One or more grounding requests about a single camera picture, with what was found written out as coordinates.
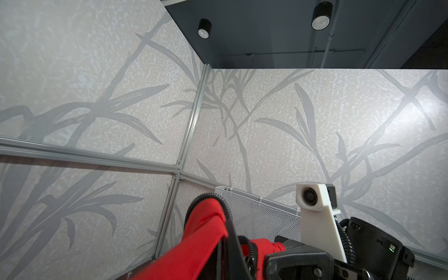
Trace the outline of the red jacket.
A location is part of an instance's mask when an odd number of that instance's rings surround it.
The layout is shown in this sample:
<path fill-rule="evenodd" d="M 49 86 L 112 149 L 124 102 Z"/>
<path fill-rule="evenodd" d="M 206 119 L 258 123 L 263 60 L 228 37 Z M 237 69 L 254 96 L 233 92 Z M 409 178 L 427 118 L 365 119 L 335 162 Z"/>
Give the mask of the red jacket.
<path fill-rule="evenodd" d="M 136 280 L 206 280 L 206 263 L 219 240 L 228 237 L 226 221 L 232 221 L 224 198 L 210 192 L 198 196 L 185 215 L 181 242 L 149 267 L 140 271 Z M 279 251 L 280 245 L 267 239 L 238 236 L 240 247 L 252 280 L 262 280 L 260 255 Z"/>

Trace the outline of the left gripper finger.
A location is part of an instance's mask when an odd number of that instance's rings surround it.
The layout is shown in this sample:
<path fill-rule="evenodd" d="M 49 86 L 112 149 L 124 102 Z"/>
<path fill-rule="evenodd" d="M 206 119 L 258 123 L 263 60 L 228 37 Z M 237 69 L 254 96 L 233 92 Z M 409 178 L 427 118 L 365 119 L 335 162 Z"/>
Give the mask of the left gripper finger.
<path fill-rule="evenodd" d="M 225 223 L 229 236 L 219 240 L 206 263 L 207 280 L 252 280 L 231 220 Z"/>

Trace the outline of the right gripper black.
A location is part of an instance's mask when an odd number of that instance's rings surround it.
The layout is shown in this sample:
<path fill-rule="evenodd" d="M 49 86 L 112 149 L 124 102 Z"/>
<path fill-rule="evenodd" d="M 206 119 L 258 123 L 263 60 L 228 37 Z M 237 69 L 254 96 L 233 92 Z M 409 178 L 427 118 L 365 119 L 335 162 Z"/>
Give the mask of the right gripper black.
<path fill-rule="evenodd" d="M 331 254 L 296 240 L 276 236 L 285 250 L 266 255 L 266 280 L 379 280 L 364 268 L 334 260 Z"/>

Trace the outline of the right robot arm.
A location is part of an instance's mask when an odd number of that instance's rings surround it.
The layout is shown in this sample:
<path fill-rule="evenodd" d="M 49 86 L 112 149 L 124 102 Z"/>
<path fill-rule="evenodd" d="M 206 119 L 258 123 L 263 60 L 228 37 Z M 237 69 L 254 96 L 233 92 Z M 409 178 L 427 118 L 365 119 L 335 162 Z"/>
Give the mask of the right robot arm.
<path fill-rule="evenodd" d="M 260 255 L 265 280 L 407 280 L 414 253 L 396 238 L 361 219 L 336 222 L 346 261 L 324 250 L 277 236 L 280 250 Z"/>

